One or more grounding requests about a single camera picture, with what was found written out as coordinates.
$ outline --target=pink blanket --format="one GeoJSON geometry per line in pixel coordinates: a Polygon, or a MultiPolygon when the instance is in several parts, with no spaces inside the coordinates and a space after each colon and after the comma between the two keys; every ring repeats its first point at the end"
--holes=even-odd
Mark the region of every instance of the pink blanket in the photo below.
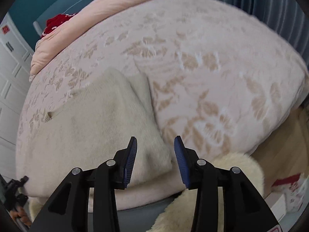
{"type": "Polygon", "coordinates": [[[39,40],[31,62],[30,81],[62,50],[102,20],[148,0],[94,0],[71,20],[39,40]]]}

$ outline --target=teal wall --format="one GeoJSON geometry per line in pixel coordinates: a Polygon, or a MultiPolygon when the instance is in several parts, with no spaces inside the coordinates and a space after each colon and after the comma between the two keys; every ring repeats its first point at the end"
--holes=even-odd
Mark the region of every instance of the teal wall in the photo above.
{"type": "Polygon", "coordinates": [[[40,39],[32,23],[57,0],[16,0],[9,10],[16,27],[34,50],[40,39]]]}

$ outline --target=beige sweater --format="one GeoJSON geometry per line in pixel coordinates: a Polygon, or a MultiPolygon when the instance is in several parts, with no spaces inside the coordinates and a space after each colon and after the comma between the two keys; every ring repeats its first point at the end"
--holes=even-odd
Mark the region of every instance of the beige sweater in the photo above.
{"type": "Polygon", "coordinates": [[[171,170],[170,151],[156,126],[144,74],[127,80],[109,68],[49,112],[46,120],[25,163],[27,190],[34,197],[49,197],[74,167],[88,170],[112,159],[117,150],[127,147],[131,136],[138,141],[131,186],[171,170]]]}

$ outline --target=red sticker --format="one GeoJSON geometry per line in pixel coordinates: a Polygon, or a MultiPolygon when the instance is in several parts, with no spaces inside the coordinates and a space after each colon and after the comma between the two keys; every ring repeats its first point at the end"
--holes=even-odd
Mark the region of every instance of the red sticker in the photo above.
{"type": "Polygon", "coordinates": [[[6,33],[10,31],[10,28],[7,25],[5,25],[4,27],[2,27],[2,31],[3,31],[3,34],[5,35],[6,33]]]}

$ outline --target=floral bedspread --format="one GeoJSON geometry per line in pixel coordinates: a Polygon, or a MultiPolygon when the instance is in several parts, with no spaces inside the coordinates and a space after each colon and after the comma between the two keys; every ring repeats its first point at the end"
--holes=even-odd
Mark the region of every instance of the floral bedspread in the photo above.
{"type": "Polygon", "coordinates": [[[163,139],[172,146],[181,135],[207,160],[255,149],[285,119],[307,78],[285,40],[235,7],[148,1],[91,28],[35,77],[20,117],[18,178],[45,113],[109,66],[127,76],[146,73],[163,139]]]}

